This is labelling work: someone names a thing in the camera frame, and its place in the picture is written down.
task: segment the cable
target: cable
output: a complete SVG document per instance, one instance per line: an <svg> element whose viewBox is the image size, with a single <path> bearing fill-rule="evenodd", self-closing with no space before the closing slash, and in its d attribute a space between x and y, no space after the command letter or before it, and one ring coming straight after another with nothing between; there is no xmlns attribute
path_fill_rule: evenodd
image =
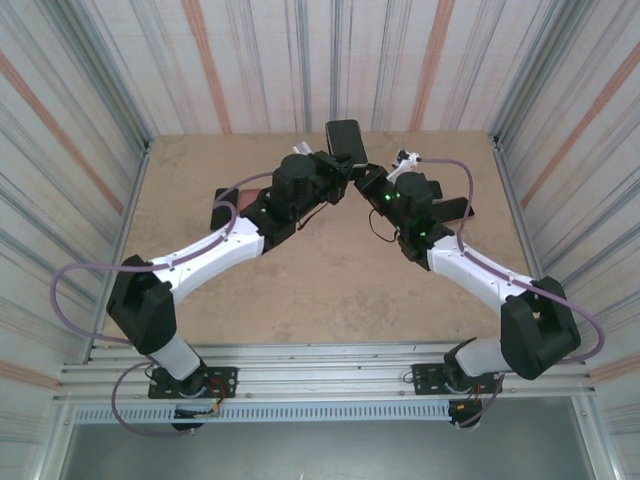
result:
<svg viewBox="0 0 640 480"><path fill-rule="evenodd" d="M410 380L410 381L407 381L407 375L410 375L411 373L413 373L413 372L412 372L411 370L409 370L407 373L405 373L405 374L402 376L402 381L403 381L404 383L411 383L411 384L413 384L413 382L414 382L413 377L411 378L411 380Z"/></svg>
<svg viewBox="0 0 640 480"><path fill-rule="evenodd" d="M313 212L311 215L309 215L307 218L305 218L304 222L300 223L300 220L298 220L298 223L299 223L298 231L300 231L304 227L306 227L307 223L309 223L309 220L311 220L313 217L315 217L317 214L319 214L324 209L324 207L326 207L327 205L329 205L329 202L324 202L324 205L322 205L319 209L317 209L315 212Z"/></svg>
<svg viewBox="0 0 640 480"><path fill-rule="evenodd" d="M388 238L384 238L382 235L380 235L378 232L376 232L373 229L373 224L371 223L371 216L373 215L373 212L375 212L376 209L372 208L371 211L369 212L369 228L371 229L371 231L373 232L373 234L378 237L380 240L384 240L387 243L394 243L396 241L396 239L398 238L398 231L396 230L395 232L393 232L393 238L391 240L389 240Z"/></svg>
<svg viewBox="0 0 640 480"><path fill-rule="evenodd" d="M151 362L151 365L149 365L147 368L144 369L144 376L147 377L149 380L153 380L153 377L149 374L149 369L153 368L155 366L155 364L153 363L152 360L149 360Z"/></svg>
<svg viewBox="0 0 640 480"><path fill-rule="evenodd" d="M224 387L224 383L222 383L221 380L218 380L217 378L209 378L209 382L215 383L216 385L218 385L218 387L220 388L220 395L222 396L222 400L227 398L227 391L226 391L226 389Z"/></svg>
<svg viewBox="0 0 640 480"><path fill-rule="evenodd" d="M236 183L235 185L229 187L227 190L225 190L222 195L220 195L216 201L214 202L214 207L218 207L218 206L224 206L227 207L231 210L231 220L229 221L229 223L227 224L227 227L225 228L224 234L219 236L218 238L216 238L215 240L213 240L210 244L204 246L203 248L201 248L200 250L197 250L196 252L193 252L189 255L185 255L184 257L180 257L177 258L176 260L174 260L172 262L171 265L169 265L168 263L163 263L163 264L157 264L157 265L149 265L149 266L143 266L143 267L132 267L132 266L126 266L126 265L112 265L112 264L107 264L107 263L71 263L69 265L65 265L64 267L62 267L61 269L59 269L51 278L51 282L49 284L49 300L51 301L51 306L53 307L53 311L55 312L56 316L60 319L60 321L67 327L69 328L71 331L79 334L79 335L83 335L89 338L93 338L96 340L103 340L103 341L107 341L107 342L115 342L115 343L120 343L123 345L131 345L131 342L129 342L129 340L124 339L124 338L119 338L119 337L112 337L110 335L102 335L100 333L95 333L95 332L91 332L89 330L85 330L79 326L77 326L75 323L73 323L71 320L69 320L66 315L64 314L64 312L62 311L62 309L60 308L60 304L58 303L58 282L60 282L62 276L70 271L70 270L78 270L78 269L86 269L86 270L107 270L107 271L115 271L115 272L131 272L131 273L144 273L144 272L155 272L158 270L163 270L165 268L169 268L169 267L173 267L173 266L178 266L181 265L185 262L188 262L190 260L193 260L196 257L199 257L200 255L209 252L211 249L215 248L216 246L218 246L220 243L222 243L224 241L224 239L233 231L233 227L235 226L235 222L237 219L237 212L236 209L234 208L234 206L229 203L229 202L225 202L222 201L222 199L227 196L229 193L231 193L233 190L235 190L238 187L241 187L242 185L252 182L253 180L257 180L259 178L263 178L263 177L268 177L271 176L273 174L273 172L266 172L266 173L259 173L257 175L252 175L251 177L248 177L238 183ZM113 386L113 391L111 392L111 411L113 412L114 417L116 418L116 420L118 421L118 423L120 423L120 425L122 425L124 428L126 428L127 430L129 430L132 433L136 433L138 435L142 435L145 437L153 437L153 438L168 438L168 437L175 437L175 436L181 436L184 435L186 433L189 433L189 430L185 430L182 432L177 432L177 433L156 433L156 432L150 432L148 430L145 429L139 429L136 427L133 427L131 425L129 425L118 413L117 409L116 409L116 394L118 391L118 387L120 386L120 384L122 383L122 381L124 380L124 378L133 370L135 370L136 368L142 367L144 365L147 365L148 367L152 367L155 365L155 362L153 361L153 359L150 359L150 361L148 362L142 362L142 363L137 363L134 366L128 368L127 370L125 370L122 375L120 376L120 378L118 378L118 380L116 381L116 383Z"/></svg>
<svg viewBox="0 0 640 480"><path fill-rule="evenodd" d="M573 302L571 302L571 301L569 301L569 300L567 300L565 298L559 297L558 295L554 295L553 293L547 292L546 290L542 290L541 288L538 288L538 287L536 287L534 285L530 285L528 283L521 282L520 280L517 280L517 279L513 279L512 280L512 279L509 278L508 275L505 275L504 273L500 272L499 270L496 270L491 265L487 265L486 263L484 263L479 258L473 256L468 251L465 251L464 242L462 241L462 232L464 231L465 224L466 224L467 219L469 217L469 212L471 210L471 200L473 198L473 176L471 174L471 170L469 170L469 167L467 167L464 163L462 163L459 160L453 160L453 159L449 159L449 158L421 158L421 159L419 159L419 161L424 162L424 163L457 165L458 167L462 168L465 171L465 173L467 174L467 180L469 181L469 199L468 199L465 211L464 211L464 215L462 217L462 221L460 222L460 228L458 228L458 232L456 234L456 239L457 239L457 242L458 242L458 248L460 249L460 252L462 252L464 254L465 257L467 257L469 260L471 260L473 263L475 263L479 267L485 269L487 272L493 274L494 276L496 276L496 277L498 277L498 278L500 278L502 280L510 281L511 283L516 285L517 287L524 288L525 290L528 290L528 291L530 291L530 292L532 292L532 293L534 293L536 295L548 298L551 301L559 303L560 305L573 310L574 312L576 312L579 315L581 315L582 317L584 317L593 326L593 328L596 330L596 332L598 333L598 342L596 343L595 347L593 347L587 353L584 353L582 355L576 355L575 357L565 358L563 360L560 360L558 363L562 363L562 364L565 364L565 363L578 363L578 362L582 362L584 360L587 360L587 359L597 355L598 353L600 353L600 351L604 347L604 342L605 342L604 329L598 323L598 321L595 319L595 317L593 315L591 315L589 312L587 312L584 308L582 308L580 305L577 305L577 304L575 304L575 303L573 303Z"/></svg>
<svg viewBox="0 0 640 480"><path fill-rule="evenodd" d="M70 270L79 270L79 269L106 270L106 271L112 271L112 272L129 272L129 273L155 272L158 270L163 270L165 268L175 267L185 262L188 262L190 260L193 260L194 258L199 257L200 255L210 251L212 248L215 248L216 246L218 246L220 243L224 241L225 237L227 237L233 230L233 227L235 225L236 218L237 218L236 209L233 207L231 203L224 202L222 201L222 199L225 196L227 196L229 193L231 193L233 190L235 190L236 188L241 187L242 185L252 182L253 180L256 180L258 178L271 176L272 173L273 172L266 172L266 173L259 173L257 175L252 175L251 177L246 178L236 183L232 187L229 187L227 190L225 190L222 193L222 195L220 195L214 202L215 207L225 206L231 210L231 221L227 224L227 227L225 228L225 231L224 231L224 235L219 236L218 238L213 240L210 244L202 247L198 251L190 253L189 255L185 255L184 257L175 259L171 265L169 265L168 263L161 263L157 265L149 265L149 266L141 266L141 267L132 267L132 266L126 266L126 265L112 265L108 263L70 263L68 265L65 265L53 275L53 277L51 278L51 283L49 284L49 300L51 301L51 306L53 307L53 311L55 312L56 316L69 330L79 335L84 335L85 337L93 338L95 340L103 340L106 342L115 342L123 345L131 345L131 342L129 342L129 340L125 338L112 337L110 335L102 335L100 333L94 333L77 326L75 323L69 320L64 314L64 312L62 311L62 309L60 308L60 304L58 303L58 291L57 291L58 282L60 281L62 276Z"/></svg>
<svg viewBox="0 0 640 480"><path fill-rule="evenodd" d="M133 372L136 368L144 367L145 365L149 367L149 366L153 366L153 363L152 362L136 363L135 365L127 368L124 372L122 372L122 375L120 375L120 378L116 380L116 383L113 385L113 390L111 392L111 411L113 412L113 416L116 417L116 420L118 421L118 423L122 425L124 428L126 428L130 432L135 433L137 435L142 435L143 437L173 438L173 437L181 437L183 435L187 435L188 433L192 433L193 429L183 430L181 432L152 432L151 430L147 430L145 428L137 428L127 423L125 419L122 418L122 416L118 413L118 409L116 407L116 395L118 393L118 387L120 387L120 384L122 384L122 381L127 375Z"/></svg>
<svg viewBox="0 0 640 480"><path fill-rule="evenodd" d="M218 397L218 394L216 393L216 391L213 389L213 387L211 385L207 384L207 388L211 392L211 395L213 395L213 398L215 398L215 400L216 400L216 403L214 404L215 408L211 407L211 411L212 412L216 412L220 408L220 404L222 403L222 399Z"/></svg>
<svg viewBox="0 0 640 480"><path fill-rule="evenodd" d="M491 398L486 403L486 405L483 406L482 409L478 413L476 413L473 417L471 417L470 419L465 420L462 423L456 422L456 427L458 427L458 428L466 427L467 425L475 422L477 419L482 417L482 415L484 415L487 412L487 410L489 410L489 408L491 408L491 405L493 405L493 402L495 402L496 398L498 397L498 394L502 391L502 383L503 382L504 382L504 373L500 375L500 379L498 380L498 384L496 385L496 389L493 392L493 395L491 395Z"/></svg>

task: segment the metal frame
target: metal frame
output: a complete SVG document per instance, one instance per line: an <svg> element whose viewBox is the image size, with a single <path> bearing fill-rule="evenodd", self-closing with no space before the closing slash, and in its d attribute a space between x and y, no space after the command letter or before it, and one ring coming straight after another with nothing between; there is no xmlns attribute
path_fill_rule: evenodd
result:
<svg viewBox="0 0 640 480"><path fill-rule="evenodd" d="M507 203L511 210L511 216L516 226L520 245L524 252L527 265L534 278L543 275L542 263L539 261L536 251L531 243L531 237L527 231L524 220L524 212L513 189L511 175L505 162L505 153L501 143L496 143L495 138L489 135L489 142L493 149L493 158L502 180L502 185L507 197ZM618 453L599 414L597 397L576 395L572 397L576 421L580 427L582 439L593 469L596 480L624 480L626 475L620 466Z"/></svg>
<svg viewBox="0 0 640 480"><path fill-rule="evenodd" d="M540 264L527 235L503 154L499 146L494 144L493 147L526 260L532 276L540 277ZM149 153L147 151L136 180L116 255L121 254L124 247ZM238 411L255 411L282 405L291 408L305 408L305 405L306 408L317 405L375 408L390 405L389 402L411 408L428 405L429 402L461 399L464 396L416 396L412 384L405 383L402 379L415 363L441 362L443 354L453 346L451 343L387 343L225 345L200 346L195 349L209 365L233 365L241 369L236 398L226 400L225 404ZM115 380L130 365L143 360L132 348L111 347L100 342L94 344L87 358L91 360L88 364L67 365L62 371L48 428L51 440L43 449L32 475L34 479L59 478L76 419L79 419L79 423L86 423L86 419L92 416L92 411L106 412L110 408L110 395ZM143 418L144 416L134 419L137 414L132 412L165 410L177 405L175 400L150 401L147 398L147 382L144 372L135 371L123 381L118 391L119 409L126 410L128 418L137 423L154 422L151 418ZM503 387L501 399L553 396L572 398L595 478L624 478L622 470L616 467L615 450L608 433L599 422L597 410L593 407L592 397L595 392L586 365L557 365L534 382L507 374ZM197 406L202 405L202 400L184 400L179 404L181 407ZM391 417L385 417L389 418L403 419L404 416L399 411ZM96 422L111 423L113 417L102 414L102 419L93 419L93 423Z"/></svg>
<svg viewBox="0 0 640 480"><path fill-rule="evenodd" d="M149 165L149 159L151 158L152 147L153 142L149 142L149 145L146 149L144 149L140 156L140 168L138 169L136 179L133 182L133 188L131 190L131 195L129 196L129 202L127 203L125 213L122 216L120 235L116 240L116 244L113 250L113 256L111 257L111 263L119 263L120 259L122 258L122 254L124 253L124 247L127 243L127 237L129 236L131 223L133 222L133 214L135 213L136 206L138 205L138 198L140 197L140 190L142 189L142 181L144 180L144 175L147 171L147 166ZM109 300L109 292L111 291L111 288L116 281L116 273L117 272L107 272L107 274L105 275L105 279L102 284L102 295L100 296L100 301L98 302L95 317L93 319L94 332L99 332L104 326L105 309L107 307L107 301ZM91 355L91 348L91 339L87 339L83 357L84 362L87 362L89 360L89 356Z"/></svg>
<svg viewBox="0 0 640 480"><path fill-rule="evenodd" d="M182 410L194 412L210 411L212 404L180 405ZM119 408L119 415L129 424L157 423L166 425L193 423L192 418L175 418L175 409L170 404L136 404L133 408ZM422 420L450 421L447 400L417 399L360 402L265 402L224 403L216 414L198 418L202 423L293 423L293 422L344 422L372 420ZM76 425L117 424L109 405L85 405L78 408Z"/></svg>

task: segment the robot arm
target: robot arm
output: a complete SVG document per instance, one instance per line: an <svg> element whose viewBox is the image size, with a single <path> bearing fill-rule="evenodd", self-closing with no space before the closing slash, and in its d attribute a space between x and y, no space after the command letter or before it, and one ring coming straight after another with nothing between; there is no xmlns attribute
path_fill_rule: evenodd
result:
<svg viewBox="0 0 640 480"><path fill-rule="evenodd" d="M447 202L433 202L442 198L438 183L411 171L419 156L401 152L396 169L388 173L367 162L359 129L355 133L334 135L334 141L328 138L332 155L308 153L298 147L299 153L285 157L272 175L271 187L240 213L216 248L175 268L118 274L108 313L138 352L152 357L179 382L182 396L199 395L206 366L177 334L175 305L226 269L280 245L295 233L300 219L318 205L338 203L349 181L354 181L362 196L397 229L398 243L407 259L458 283L500 317L499 339L471 339L445 355L444 371L453 391L465 391L474 378L489 372L514 371L534 379L580 345L568 308L537 298L512 283L517 279L564 297L557 281L546 277L535 282L468 246L463 245L461 252L453 231L443 224L451 217L443 214ZM349 141L339 143L336 138ZM170 255L150 262L134 256L124 264L171 265L172 260L198 251L225 234L220 229ZM502 273L506 280L472 261L470 254Z"/></svg>
<svg viewBox="0 0 640 480"><path fill-rule="evenodd" d="M419 161L417 154L401 151L394 172L369 165L355 185L396 228L407 259L456 282L500 318L499 339L471 339L445 355L449 385L464 391L474 377L505 371L533 380L578 348L580 335L568 308L518 284L566 298L562 286L550 277L538 282L514 273L464 243L461 251L454 233L439 219L432 182L411 171Z"/></svg>
<svg viewBox="0 0 640 480"><path fill-rule="evenodd" d="M225 228L169 255L144 262L137 255L127 266L172 265L225 236L215 248L187 262L155 272L121 272L116 277L107 312L142 355L151 357L179 382L184 397L203 390L206 366L177 333L175 306L190 292L228 268L258 257L296 231L298 222L318 205L342 199L354 162L324 152L285 157L272 175L272 185Z"/></svg>

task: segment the gray floor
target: gray floor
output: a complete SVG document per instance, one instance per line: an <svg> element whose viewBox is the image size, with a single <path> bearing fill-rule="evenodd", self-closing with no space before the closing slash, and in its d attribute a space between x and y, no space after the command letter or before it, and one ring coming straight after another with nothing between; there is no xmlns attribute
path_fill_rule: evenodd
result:
<svg viewBox="0 0 640 480"><path fill-rule="evenodd" d="M74 479L590 479L569 399L498 401L476 431L444 422L209 425L195 437L78 426Z"/></svg>

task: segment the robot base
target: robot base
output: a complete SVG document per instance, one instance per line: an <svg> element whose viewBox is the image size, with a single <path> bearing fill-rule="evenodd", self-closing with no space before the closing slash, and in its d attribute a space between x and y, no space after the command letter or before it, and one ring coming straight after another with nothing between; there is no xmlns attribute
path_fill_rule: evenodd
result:
<svg viewBox="0 0 640 480"><path fill-rule="evenodd" d="M419 363L411 366L416 395L492 394L498 387L497 373L468 378L464 386L454 388L445 372L444 363Z"/></svg>
<svg viewBox="0 0 640 480"><path fill-rule="evenodd" d="M238 384L238 369L235 367L201 367L201 386L194 395L186 395L183 382L176 380L164 368L155 368L151 373L149 384L149 398L152 399L181 399L181 398L234 398Z"/></svg>

